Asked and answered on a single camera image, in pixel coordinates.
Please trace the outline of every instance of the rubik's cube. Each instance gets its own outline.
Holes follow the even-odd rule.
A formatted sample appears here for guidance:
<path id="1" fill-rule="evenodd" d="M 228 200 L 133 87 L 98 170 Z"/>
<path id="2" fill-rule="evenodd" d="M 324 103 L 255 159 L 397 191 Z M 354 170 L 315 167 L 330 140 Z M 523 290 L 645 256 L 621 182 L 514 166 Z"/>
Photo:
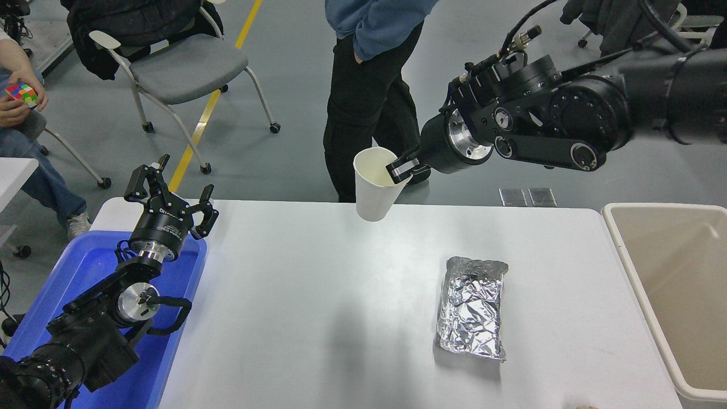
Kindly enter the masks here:
<path id="1" fill-rule="evenodd" d="M 38 105 L 38 94 L 36 94 L 36 91 L 25 82 L 18 82 L 17 84 L 10 85 L 5 89 L 5 92 L 7 92 L 11 98 L 27 103 L 31 108 L 35 108 Z"/>

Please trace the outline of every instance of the white paper cup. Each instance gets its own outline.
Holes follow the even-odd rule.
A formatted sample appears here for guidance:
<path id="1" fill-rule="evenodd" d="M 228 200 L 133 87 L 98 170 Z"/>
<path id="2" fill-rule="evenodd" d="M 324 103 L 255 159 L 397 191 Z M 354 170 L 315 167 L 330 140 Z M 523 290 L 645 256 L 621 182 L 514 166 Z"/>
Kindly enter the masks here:
<path id="1" fill-rule="evenodd" d="M 379 221 L 394 204 L 411 179 L 394 184 L 386 165 L 394 162 L 396 155 L 386 148 L 375 146 L 358 152 L 353 158 L 356 173 L 356 212 L 366 221 Z"/>

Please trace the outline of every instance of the concrete floor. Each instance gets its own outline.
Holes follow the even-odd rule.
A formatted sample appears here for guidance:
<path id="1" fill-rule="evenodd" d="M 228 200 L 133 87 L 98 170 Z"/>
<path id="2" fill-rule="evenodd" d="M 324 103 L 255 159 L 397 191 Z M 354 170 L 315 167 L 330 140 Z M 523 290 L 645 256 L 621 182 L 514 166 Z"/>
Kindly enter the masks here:
<path id="1" fill-rule="evenodd" d="M 234 41 L 252 0 L 228 1 L 218 7 L 228 41 Z M 505 34 L 536 0 L 442 1 L 426 20 L 421 39 L 403 77 L 417 103 L 419 123 L 436 115 L 449 81 L 495 52 Z M 32 18 L 64 20 L 56 1 L 35 0 Z M 550 54 L 560 69 L 599 56 L 600 39 L 586 49 L 576 46 L 587 30 L 576 22 L 558 21 L 556 4 L 531 19 L 544 33 L 529 47 L 531 60 Z M 325 168 L 322 135 L 326 122 L 332 47 L 322 1 L 266 0 L 246 38 L 243 51 L 258 75 L 270 107 L 282 124 L 277 135 L 268 123 L 249 78 L 241 75 L 221 96 L 199 145 L 213 173 L 202 175 L 192 161 L 178 194 L 196 197 L 208 183 L 218 199 L 332 202 L 335 194 Z M 171 117 L 145 101 L 157 133 L 145 134 L 134 108 L 128 81 L 101 81 L 86 71 L 72 52 L 47 77 L 49 127 L 64 135 L 113 186 L 100 190 L 87 173 L 49 135 L 41 142 L 68 185 L 84 196 L 93 216 L 104 201 L 124 193 L 131 171 L 168 153 L 169 181 L 185 150 Z M 196 126 L 207 99 L 175 106 L 189 129 Z M 399 203 L 499 206 L 499 188 L 547 187 L 561 207 L 599 210 L 611 202 L 678 202 L 727 206 L 727 149 L 680 146 L 668 140 L 639 140 L 610 153 L 594 173 L 545 170 L 542 166 L 493 157 L 484 165 L 453 175 L 434 172 L 428 182 L 405 189 Z M 12 313 L 25 312 L 63 251 L 65 232 L 55 216 L 24 194 L 0 214 L 0 224 L 15 223 L 13 239 L 30 245 L 27 260 L 0 250 L 11 274 Z"/>

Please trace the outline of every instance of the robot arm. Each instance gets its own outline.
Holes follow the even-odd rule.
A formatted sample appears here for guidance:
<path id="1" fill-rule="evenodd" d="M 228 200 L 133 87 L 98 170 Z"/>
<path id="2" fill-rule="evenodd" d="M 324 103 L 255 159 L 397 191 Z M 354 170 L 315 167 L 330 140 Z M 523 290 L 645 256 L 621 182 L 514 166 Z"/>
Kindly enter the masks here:
<path id="1" fill-rule="evenodd" d="M 727 143 L 727 50 L 681 49 L 653 35 L 565 71 L 549 56 L 528 63 L 524 47 L 468 63 L 420 145 L 387 169 L 399 182 L 426 167 L 467 169 L 496 151 L 592 172 L 635 135 Z"/>
<path id="2" fill-rule="evenodd" d="M 212 185 L 194 206 L 169 192 L 161 175 L 168 160 L 164 155 L 133 173 L 124 198 L 143 203 L 144 211 L 129 247 L 119 243 L 116 270 L 63 306 L 63 313 L 47 325 L 49 342 L 19 362 L 0 357 L 0 407 L 49 409 L 65 400 L 69 408 L 80 385 L 93 392 L 138 362 L 134 347 L 144 335 L 168 335 L 182 326 L 192 303 L 161 296 L 150 281 L 161 274 L 163 262 L 177 258 L 188 232 L 195 239 L 209 233 L 218 212 L 209 202 Z M 204 214 L 198 226 L 196 212 Z M 160 305 L 181 308 L 168 328 L 151 327 Z"/>

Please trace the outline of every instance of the hand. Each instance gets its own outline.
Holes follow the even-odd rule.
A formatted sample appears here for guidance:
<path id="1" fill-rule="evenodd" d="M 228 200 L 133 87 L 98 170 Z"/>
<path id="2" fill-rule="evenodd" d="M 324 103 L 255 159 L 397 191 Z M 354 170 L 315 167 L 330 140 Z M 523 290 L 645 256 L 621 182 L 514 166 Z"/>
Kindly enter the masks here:
<path id="1" fill-rule="evenodd" d="M 0 127 L 16 127 L 30 114 L 31 109 L 23 101 L 11 99 L 8 95 L 0 98 Z"/>
<path id="2" fill-rule="evenodd" d="M 36 94 L 38 94 L 38 111 L 43 111 L 45 106 L 48 105 L 48 97 L 45 93 L 45 88 L 43 88 L 43 84 L 41 84 L 38 80 L 36 74 L 32 70 L 15 71 L 12 73 L 10 78 L 8 78 L 7 83 L 17 84 L 18 81 L 25 82 L 36 91 Z"/>

